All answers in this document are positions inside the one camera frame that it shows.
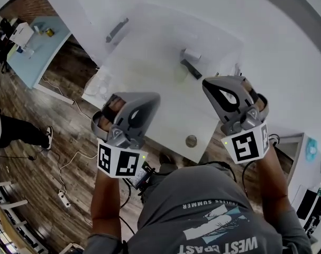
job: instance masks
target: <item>person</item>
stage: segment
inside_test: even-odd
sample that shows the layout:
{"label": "person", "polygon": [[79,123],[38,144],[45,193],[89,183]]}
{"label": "person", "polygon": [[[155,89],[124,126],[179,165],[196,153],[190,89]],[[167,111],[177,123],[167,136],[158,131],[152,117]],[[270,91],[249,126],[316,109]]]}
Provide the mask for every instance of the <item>person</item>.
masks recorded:
{"label": "person", "polygon": [[53,139],[53,128],[49,126],[46,133],[27,121],[0,115],[0,148],[10,145],[13,140],[22,140],[31,145],[50,150]]}
{"label": "person", "polygon": [[[101,125],[107,130],[109,123]],[[128,242],[121,241],[118,179],[98,171],[85,254],[311,253],[273,146],[256,161],[263,217],[221,165],[177,169],[163,155],[160,164],[167,175],[151,176],[138,231]]]}

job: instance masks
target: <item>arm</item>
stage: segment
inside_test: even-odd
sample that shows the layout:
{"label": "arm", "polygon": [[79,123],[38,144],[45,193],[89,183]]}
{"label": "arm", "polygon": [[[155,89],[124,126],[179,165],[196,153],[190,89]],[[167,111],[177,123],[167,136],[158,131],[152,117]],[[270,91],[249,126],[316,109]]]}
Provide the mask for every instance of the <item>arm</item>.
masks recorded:
{"label": "arm", "polygon": [[267,222],[274,225],[282,212],[291,209],[287,182],[276,151],[271,145],[263,159],[257,161],[262,209]]}
{"label": "arm", "polygon": [[121,239],[119,181],[100,170],[91,203],[92,233],[106,233]]}

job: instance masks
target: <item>white table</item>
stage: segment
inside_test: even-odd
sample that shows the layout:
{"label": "white table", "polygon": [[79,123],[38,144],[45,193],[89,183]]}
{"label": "white table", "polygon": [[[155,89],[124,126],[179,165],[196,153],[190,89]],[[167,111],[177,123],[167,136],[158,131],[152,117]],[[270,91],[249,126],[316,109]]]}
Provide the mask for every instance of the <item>white table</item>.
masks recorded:
{"label": "white table", "polygon": [[45,33],[39,35],[35,32],[27,43],[27,47],[34,51],[33,55],[29,56],[25,52],[14,52],[7,60],[7,63],[28,88],[36,88],[66,103],[73,104],[74,102],[69,98],[39,84],[52,59],[71,36],[71,32],[61,18],[57,16],[37,17],[30,27],[34,25],[40,27],[41,31],[51,28],[54,31],[54,35],[49,37]]}
{"label": "white table", "polygon": [[[288,198],[295,210],[299,208],[307,189],[317,192],[321,187],[321,152],[318,150],[315,159],[311,162],[307,161],[306,147],[308,138],[309,136],[305,133],[293,137],[284,137],[280,139],[280,144],[278,145],[279,149],[294,160],[287,182]],[[304,220],[300,219],[302,226],[309,219],[317,200],[318,196],[307,217]]]}

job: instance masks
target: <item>light blue desk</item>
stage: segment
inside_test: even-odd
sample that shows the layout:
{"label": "light blue desk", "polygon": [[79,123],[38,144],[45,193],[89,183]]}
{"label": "light blue desk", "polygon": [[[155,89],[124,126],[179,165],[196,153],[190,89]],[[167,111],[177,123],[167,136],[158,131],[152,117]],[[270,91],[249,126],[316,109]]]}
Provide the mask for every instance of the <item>light blue desk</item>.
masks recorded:
{"label": "light blue desk", "polygon": [[37,17],[30,24],[30,27],[34,29],[34,25],[38,26],[41,31],[51,28],[54,31],[54,35],[49,37],[45,33],[39,35],[35,32],[27,43],[27,47],[34,51],[33,55],[29,56],[29,54],[25,52],[14,52],[7,63],[27,87],[36,88],[62,101],[73,104],[72,100],[39,85],[39,81],[47,67],[63,44],[71,36],[71,32],[61,18],[57,16]]}

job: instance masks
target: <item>table leg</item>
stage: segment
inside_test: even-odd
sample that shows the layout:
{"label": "table leg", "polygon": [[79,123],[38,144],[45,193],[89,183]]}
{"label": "table leg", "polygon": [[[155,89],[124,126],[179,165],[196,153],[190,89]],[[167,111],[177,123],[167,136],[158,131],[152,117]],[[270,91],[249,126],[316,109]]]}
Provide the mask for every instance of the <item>table leg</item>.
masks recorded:
{"label": "table leg", "polygon": [[42,91],[42,92],[44,92],[44,93],[46,93],[46,94],[49,94],[49,95],[52,96],[52,97],[55,97],[55,98],[57,98],[57,99],[60,99],[60,100],[66,102],[66,103],[68,103],[68,104],[71,104],[71,105],[72,105],[72,104],[74,103],[73,100],[71,100],[71,99],[69,99],[69,98],[66,98],[65,96],[60,95],[59,93],[56,93],[56,92],[54,92],[54,91],[52,91],[52,90],[50,90],[50,89],[48,89],[48,88],[46,88],[46,87],[44,87],[44,86],[42,86],[42,85],[40,85],[40,84],[35,85],[34,88],[36,88],[36,89],[38,89],[38,90],[40,90],[40,91]]}

